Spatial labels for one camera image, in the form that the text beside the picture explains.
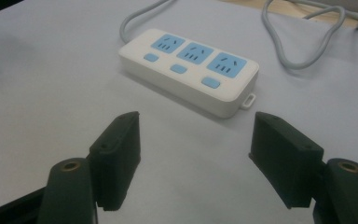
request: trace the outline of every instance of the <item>socket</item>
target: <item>socket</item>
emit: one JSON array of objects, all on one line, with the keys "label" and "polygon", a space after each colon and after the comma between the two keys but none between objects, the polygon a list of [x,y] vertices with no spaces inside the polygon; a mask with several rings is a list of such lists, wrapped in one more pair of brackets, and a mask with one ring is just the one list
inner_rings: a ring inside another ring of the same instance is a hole
[{"label": "socket", "polygon": [[178,58],[194,64],[202,63],[213,52],[213,49],[201,44],[190,43],[177,55]]},{"label": "socket", "polygon": [[130,74],[219,118],[230,118],[255,101],[259,65],[233,53],[151,29],[118,54]]},{"label": "socket", "polygon": [[234,78],[245,65],[246,60],[221,52],[208,64],[207,68],[225,77]]},{"label": "socket", "polygon": [[185,42],[184,39],[174,35],[164,35],[158,41],[153,43],[152,48],[161,50],[165,53],[172,53]]}]

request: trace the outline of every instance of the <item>table surface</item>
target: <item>table surface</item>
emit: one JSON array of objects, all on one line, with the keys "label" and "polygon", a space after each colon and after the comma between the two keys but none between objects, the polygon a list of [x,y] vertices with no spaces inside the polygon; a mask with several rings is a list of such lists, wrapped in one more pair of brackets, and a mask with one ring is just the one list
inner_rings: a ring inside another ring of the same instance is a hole
[{"label": "table surface", "polygon": [[[0,12],[0,205],[44,187],[59,161],[86,157],[120,114],[139,111],[142,161],[126,201],[100,223],[312,223],[287,210],[248,158],[256,111],[279,116],[358,162],[358,31],[342,28],[322,58],[290,71],[277,60],[260,10],[181,0],[128,26],[159,28],[260,64],[255,104],[217,119],[126,73],[122,20],[144,1],[25,0]],[[314,51],[329,25],[269,14],[289,59]]]},{"label": "table surface", "polygon": [[[254,7],[254,8],[258,8],[258,9],[263,8],[263,6],[266,2],[266,1],[260,1],[260,0],[223,0],[223,1],[228,2],[228,3],[237,4],[240,6]],[[347,3],[350,6],[355,5],[351,0],[348,0],[345,3]],[[309,15],[311,12],[314,12],[318,9],[319,8],[317,8],[317,7],[309,7],[309,6],[304,6],[304,5],[300,5],[300,4],[293,4],[291,2],[284,1],[284,0],[275,0],[269,6],[268,11],[280,13],[283,15],[293,16],[296,18],[303,18],[303,17]],[[327,13],[325,15],[313,18],[313,20],[333,24],[333,23],[337,22],[337,13],[334,13],[334,12]],[[347,18],[344,21],[343,25],[347,26],[347,27],[356,27],[357,23],[358,23],[358,21]]]}]

